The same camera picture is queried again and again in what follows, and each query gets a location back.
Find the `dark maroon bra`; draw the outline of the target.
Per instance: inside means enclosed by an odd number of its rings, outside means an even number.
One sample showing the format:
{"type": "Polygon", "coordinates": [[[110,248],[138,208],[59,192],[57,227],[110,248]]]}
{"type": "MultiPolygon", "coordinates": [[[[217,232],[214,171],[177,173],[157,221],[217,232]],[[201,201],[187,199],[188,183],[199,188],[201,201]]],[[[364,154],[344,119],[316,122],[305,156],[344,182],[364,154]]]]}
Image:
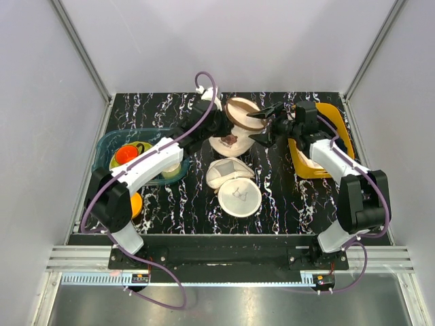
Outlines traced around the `dark maroon bra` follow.
{"type": "Polygon", "coordinates": [[[238,139],[237,136],[230,134],[226,137],[222,137],[220,141],[226,144],[227,146],[232,146],[237,142],[237,139],[238,139]]]}

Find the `cream laundry bag brown trim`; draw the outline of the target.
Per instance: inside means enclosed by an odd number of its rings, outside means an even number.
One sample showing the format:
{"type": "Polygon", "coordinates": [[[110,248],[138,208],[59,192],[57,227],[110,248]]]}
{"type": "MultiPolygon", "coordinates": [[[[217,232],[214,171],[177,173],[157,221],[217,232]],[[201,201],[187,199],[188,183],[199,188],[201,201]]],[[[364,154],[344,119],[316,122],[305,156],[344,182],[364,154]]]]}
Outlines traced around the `cream laundry bag brown trim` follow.
{"type": "Polygon", "coordinates": [[[247,117],[248,113],[260,111],[255,102],[246,98],[233,97],[228,99],[224,112],[233,123],[231,134],[238,137],[237,142],[227,146],[220,141],[221,138],[210,137],[209,142],[212,148],[225,157],[238,157],[244,154],[254,144],[250,139],[251,134],[261,134],[266,128],[266,120],[247,117]]]}

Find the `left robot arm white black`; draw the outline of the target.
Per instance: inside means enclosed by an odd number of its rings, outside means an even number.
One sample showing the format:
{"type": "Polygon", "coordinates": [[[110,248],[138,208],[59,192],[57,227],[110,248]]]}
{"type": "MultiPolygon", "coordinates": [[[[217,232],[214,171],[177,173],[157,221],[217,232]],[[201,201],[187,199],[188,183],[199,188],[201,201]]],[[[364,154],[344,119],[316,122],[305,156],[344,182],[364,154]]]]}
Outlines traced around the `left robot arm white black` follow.
{"type": "Polygon", "coordinates": [[[96,218],[124,249],[123,261],[133,269],[141,268],[147,253],[131,221],[132,195],[162,171],[194,155],[209,138],[230,134],[232,127],[220,99],[202,98],[151,149],[112,170],[97,168],[91,174],[86,193],[82,232],[86,231],[87,218],[96,218]]]}

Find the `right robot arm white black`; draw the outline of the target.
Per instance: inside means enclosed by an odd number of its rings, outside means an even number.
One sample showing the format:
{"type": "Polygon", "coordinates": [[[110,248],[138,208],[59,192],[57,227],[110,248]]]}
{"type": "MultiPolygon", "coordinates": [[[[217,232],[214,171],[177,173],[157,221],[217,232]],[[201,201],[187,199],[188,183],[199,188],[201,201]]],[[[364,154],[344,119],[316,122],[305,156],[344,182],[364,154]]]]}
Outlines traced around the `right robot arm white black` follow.
{"type": "Polygon", "coordinates": [[[342,119],[328,117],[312,101],[296,103],[292,119],[283,103],[248,116],[271,121],[264,134],[252,136],[255,142],[271,147],[279,137],[294,140],[297,149],[320,165],[339,187],[336,220],[317,235],[308,254],[314,268],[326,268],[333,253],[344,251],[357,238],[380,238],[387,232],[392,218],[387,175],[362,166],[342,150],[338,131],[342,119]]]}

